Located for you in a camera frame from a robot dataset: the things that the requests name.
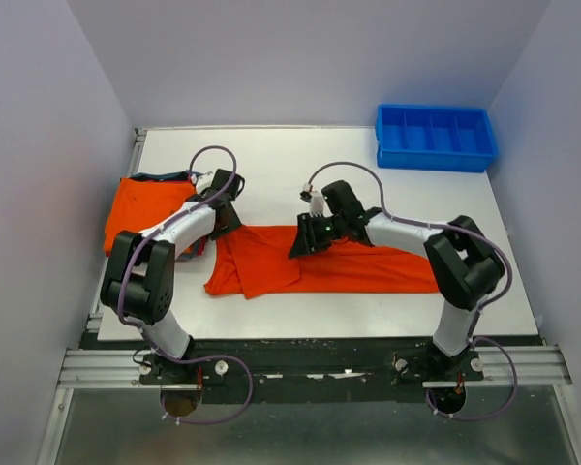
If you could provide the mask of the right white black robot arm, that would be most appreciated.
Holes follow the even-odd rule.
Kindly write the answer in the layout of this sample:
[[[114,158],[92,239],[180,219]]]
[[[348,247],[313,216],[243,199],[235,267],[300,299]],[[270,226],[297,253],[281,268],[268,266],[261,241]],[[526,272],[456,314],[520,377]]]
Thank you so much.
[[[289,257],[322,253],[337,240],[386,247],[426,259],[444,303],[426,358],[428,372],[445,380],[461,368],[481,307],[509,269],[496,246],[467,216],[444,223],[395,217],[380,205],[364,208],[351,185],[335,181],[322,190],[306,184],[300,198],[309,211],[297,216]]]

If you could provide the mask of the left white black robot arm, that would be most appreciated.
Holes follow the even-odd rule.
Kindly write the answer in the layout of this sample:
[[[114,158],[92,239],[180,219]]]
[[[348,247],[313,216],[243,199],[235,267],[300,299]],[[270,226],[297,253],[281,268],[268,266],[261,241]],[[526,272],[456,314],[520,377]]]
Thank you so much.
[[[215,241],[242,225],[233,202],[244,185],[233,171],[202,176],[177,212],[147,230],[120,232],[110,250],[100,301],[164,357],[162,370],[176,383],[188,381],[196,368],[195,340],[170,310],[176,260],[197,242]]]

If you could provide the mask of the orange t shirt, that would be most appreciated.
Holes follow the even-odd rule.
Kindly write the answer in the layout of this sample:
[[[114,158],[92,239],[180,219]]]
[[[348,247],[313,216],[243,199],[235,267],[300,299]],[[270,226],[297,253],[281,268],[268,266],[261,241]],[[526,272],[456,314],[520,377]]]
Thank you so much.
[[[296,226],[243,226],[216,241],[204,290],[211,296],[269,294],[433,294],[428,261],[388,247],[337,240],[326,251],[290,259]]]

